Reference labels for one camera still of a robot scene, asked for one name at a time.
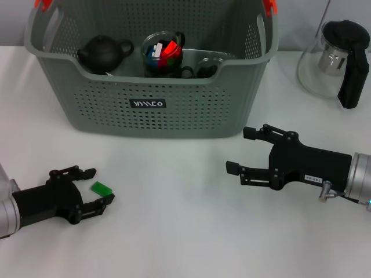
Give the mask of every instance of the glass mug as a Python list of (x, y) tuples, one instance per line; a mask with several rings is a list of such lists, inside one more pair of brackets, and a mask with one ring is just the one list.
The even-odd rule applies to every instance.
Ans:
[[(182, 32), (169, 31), (157, 32), (145, 39), (141, 46), (145, 77), (182, 78), (188, 71), (188, 78), (193, 78), (194, 72), (191, 67), (181, 67), (185, 42), (186, 38)], [(164, 52), (159, 57), (154, 57), (154, 46), (158, 43), (162, 44)], [(170, 44), (171, 51), (165, 52)]]

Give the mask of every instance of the basket handle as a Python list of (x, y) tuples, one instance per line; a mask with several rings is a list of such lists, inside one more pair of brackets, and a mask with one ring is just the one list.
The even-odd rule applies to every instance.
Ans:
[(53, 0), (35, 0), (35, 9), (39, 6), (40, 2), (42, 2), (42, 11), (45, 12), (50, 5), (52, 4)]
[(273, 8), (273, 13), (277, 14), (277, 3), (276, 0), (263, 0), (263, 4), (265, 7), (265, 13), (267, 14), (267, 17), (271, 17), (271, 8)]

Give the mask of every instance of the white table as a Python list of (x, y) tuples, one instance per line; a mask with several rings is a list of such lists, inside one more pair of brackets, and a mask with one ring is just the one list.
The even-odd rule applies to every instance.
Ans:
[[(280, 52), (265, 71), (248, 126), (294, 130), (304, 144), (371, 153), (371, 89), (354, 110), (305, 93), (298, 52)], [(78, 182), (84, 200), (98, 180), (116, 199), (102, 217), (72, 226), (53, 218), (0, 241), (0, 277), (247, 278), (368, 277), (371, 214), (319, 188), (275, 192), (240, 186), (226, 160), (267, 167), (271, 145), (242, 135), (153, 140), (75, 130), (37, 60), (0, 47), (0, 162), (22, 189), (51, 169), (98, 170)]]

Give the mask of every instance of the teapot handle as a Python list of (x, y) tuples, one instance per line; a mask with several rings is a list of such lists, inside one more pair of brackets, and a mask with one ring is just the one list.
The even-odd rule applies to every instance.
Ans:
[(352, 46), (352, 52), (347, 57), (344, 81), (337, 95), (344, 108), (357, 107), (368, 73), (369, 63), (365, 48), (361, 45)]
[(129, 39), (122, 39), (121, 41), (118, 41), (117, 44), (119, 44), (121, 47), (123, 45), (129, 45), (130, 46), (130, 49), (128, 51), (126, 51), (126, 52), (123, 51), (124, 58), (127, 57), (127, 56), (130, 56), (134, 51), (134, 44)]
[(186, 44), (186, 36), (184, 35), (183, 32), (176, 32), (175, 34), (177, 36), (180, 36), (180, 46), (181, 46), (181, 48), (183, 48), (184, 45)]

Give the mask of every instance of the gray plastic basket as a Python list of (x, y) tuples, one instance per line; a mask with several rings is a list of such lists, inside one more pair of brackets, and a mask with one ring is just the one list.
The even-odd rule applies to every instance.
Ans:
[[(186, 49), (237, 59), (224, 61), (209, 79), (93, 75), (77, 60), (77, 50), (96, 35), (131, 39), (140, 47), (163, 30), (184, 32)], [(246, 125), (265, 66), (277, 51), (277, 16), (266, 16), (262, 0), (54, 0), (45, 12), (41, 5), (32, 11), (25, 46), (77, 129), (229, 137)], [(130, 100), (165, 100), (166, 108), (132, 108)]]

